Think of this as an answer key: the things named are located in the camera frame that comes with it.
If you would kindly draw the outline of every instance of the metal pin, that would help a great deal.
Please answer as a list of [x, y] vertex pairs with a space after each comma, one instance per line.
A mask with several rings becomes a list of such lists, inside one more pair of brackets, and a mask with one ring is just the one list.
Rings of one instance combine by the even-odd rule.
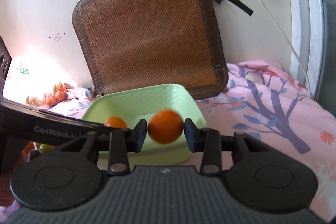
[[219, 171], [217, 165], [209, 164], [203, 167], [203, 171], [207, 174], [215, 174]]
[[116, 163], [116, 164], [112, 164], [110, 166], [110, 170], [112, 172], [118, 172], [118, 173], [120, 173], [120, 172], [124, 172], [126, 169], [127, 169], [127, 166], [125, 164], [120, 163], [120, 162]]

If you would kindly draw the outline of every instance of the white cable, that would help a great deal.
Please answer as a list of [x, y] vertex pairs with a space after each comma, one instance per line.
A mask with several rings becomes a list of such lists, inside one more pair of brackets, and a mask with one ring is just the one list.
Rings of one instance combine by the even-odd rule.
[[285, 33], [283, 32], [283, 30], [281, 29], [281, 27], [279, 26], [279, 24], [276, 22], [276, 20], [274, 19], [274, 17], [271, 15], [271, 13], [268, 11], [268, 9], [266, 8], [264, 2], [262, 0], [258, 0], [261, 4], [261, 6], [266, 10], [267, 14], [269, 15], [269, 17], [272, 19], [272, 21], [274, 22], [274, 24], [276, 25], [276, 27], [279, 29], [279, 31], [282, 33], [283, 37], [285, 38], [286, 42], [288, 42], [289, 46], [291, 47], [292, 49], [292, 53], [295, 55], [297, 61], [299, 62], [299, 65], [301, 67], [301, 69], [303, 70], [303, 73], [306, 77], [306, 80], [307, 80], [307, 90], [308, 90], [308, 94], [309, 94], [309, 97], [311, 98], [311, 93], [310, 93], [310, 82], [309, 82], [309, 77], [308, 77], [308, 74], [305, 70], [305, 67], [303, 66], [298, 54], [296, 53], [295, 49], [293, 48], [292, 46], [292, 43], [289, 41], [289, 39], [287, 38], [287, 36], [285, 35]]

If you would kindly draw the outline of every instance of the orange flower pattern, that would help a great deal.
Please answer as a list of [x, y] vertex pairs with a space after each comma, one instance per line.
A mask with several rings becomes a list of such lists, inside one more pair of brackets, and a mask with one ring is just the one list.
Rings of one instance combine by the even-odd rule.
[[335, 137], [333, 137], [333, 135], [331, 135], [330, 133], [323, 131], [320, 133], [320, 135], [321, 135], [320, 136], [321, 141], [328, 143], [328, 144], [331, 144], [332, 142], [334, 142]]
[[243, 102], [233, 102], [233, 103], [231, 103], [231, 105], [232, 105], [233, 107], [240, 106], [241, 104], [243, 104]]

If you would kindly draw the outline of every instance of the woven mat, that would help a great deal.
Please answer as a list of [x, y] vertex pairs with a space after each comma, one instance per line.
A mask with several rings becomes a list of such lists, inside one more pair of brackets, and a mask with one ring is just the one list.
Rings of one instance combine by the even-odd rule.
[[73, 26], [98, 93], [177, 83], [203, 99], [227, 84], [211, 0], [81, 0]]

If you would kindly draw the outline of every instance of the green fruit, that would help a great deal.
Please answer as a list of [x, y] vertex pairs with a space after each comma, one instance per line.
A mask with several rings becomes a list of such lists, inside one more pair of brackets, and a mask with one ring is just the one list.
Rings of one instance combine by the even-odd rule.
[[45, 152], [45, 151], [52, 150], [52, 149], [54, 149], [52, 145], [47, 145], [43, 143], [40, 145], [41, 152]]

